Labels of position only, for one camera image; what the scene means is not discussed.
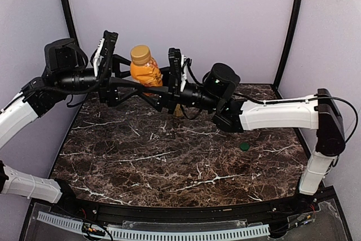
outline white wall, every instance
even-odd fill
[[[302,0],[280,92],[285,98],[316,93],[326,87],[332,95],[361,108],[361,0]],[[351,109],[338,103],[346,135],[355,119]],[[304,131],[313,146],[315,133]],[[354,240],[361,240],[361,128],[325,180],[334,185]]]
[[[196,76],[215,62],[230,65],[242,82],[272,83],[293,0],[71,0],[80,44],[91,54],[105,29],[119,33],[116,52],[129,58],[150,46],[160,66],[168,48],[193,59]]]
[[[68,37],[60,0],[0,0],[0,108],[45,67],[44,46]],[[5,164],[47,177],[74,110],[58,104],[0,150]],[[0,195],[0,240],[19,240],[29,200]]]

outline bottle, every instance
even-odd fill
[[[152,57],[148,46],[135,46],[131,50],[130,56],[130,74],[133,79],[146,87],[160,87],[163,85],[158,64]]]

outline brown marble surface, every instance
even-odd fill
[[[275,98],[268,85],[238,91]],[[193,121],[174,119],[138,97],[109,108],[92,94],[52,178],[68,180],[80,199],[137,206],[203,207],[293,195],[307,163],[293,129],[223,133],[210,119],[205,112]],[[239,147],[243,142],[247,152]]]

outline robotic arm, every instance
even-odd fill
[[[177,104],[213,113],[212,121],[224,132],[242,133],[259,128],[317,129],[318,142],[303,173],[298,193],[314,195],[333,161],[345,149],[342,116],[326,89],[315,95],[296,99],[264,100],[244,98],[235,93],[240,77],[227,65],[216,63],[202,83],[187,81],[185,68],[191,59],[179,49],[169,49],[169,67],[161,69],[163,87],[144,87],[123,78],[120,64],[130,61],[113,54],[117,33],[105,31],[92,56],[93,68],[86,68],[86,55],[72,39],[64,39],[45,47],[46,68],[41,77],[26,84],[14,100],[0,112],[0,149],[23,127],[49,111],[68,95],[97,91],[108,106],[117,106],[132,96],[139,96],[153,108],[164,107],[173,113]],[[120,87],[128,87],[122,93]],[[143,93],[157,94],[157,98]],[[0,163],[0,191],[57,203],[71,192],[62,180],[43,179],[18,172]]]

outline green round object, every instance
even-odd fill
[[[241,143],[241,145],[239,147],[241,148],[242,151],[247,152],[249,149],[249,144],[243,142],[243,143]]]

